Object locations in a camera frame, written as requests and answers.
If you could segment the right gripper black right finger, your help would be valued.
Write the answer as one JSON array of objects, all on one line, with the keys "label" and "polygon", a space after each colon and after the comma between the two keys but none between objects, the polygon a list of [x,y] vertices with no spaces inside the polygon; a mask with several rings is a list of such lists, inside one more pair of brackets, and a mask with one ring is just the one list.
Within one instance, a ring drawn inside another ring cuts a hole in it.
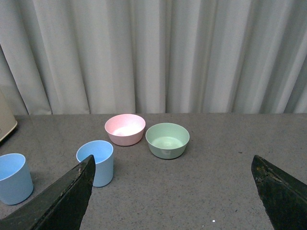
[{"label": "right gripper black right finger", "polygon": [[252,175],[275,230],[307,228],[307,185],[264,158],[255,155]]}]

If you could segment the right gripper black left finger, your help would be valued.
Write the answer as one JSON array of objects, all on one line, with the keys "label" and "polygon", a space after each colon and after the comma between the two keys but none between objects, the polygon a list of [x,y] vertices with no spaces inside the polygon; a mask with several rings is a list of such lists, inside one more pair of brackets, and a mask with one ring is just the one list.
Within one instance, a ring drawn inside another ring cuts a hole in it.
[{"label": "right gripper black left finger", "polygon": [[0,221],[2,230],[78,230],[86,213],[95,175],[88,156],[55,183]]}]

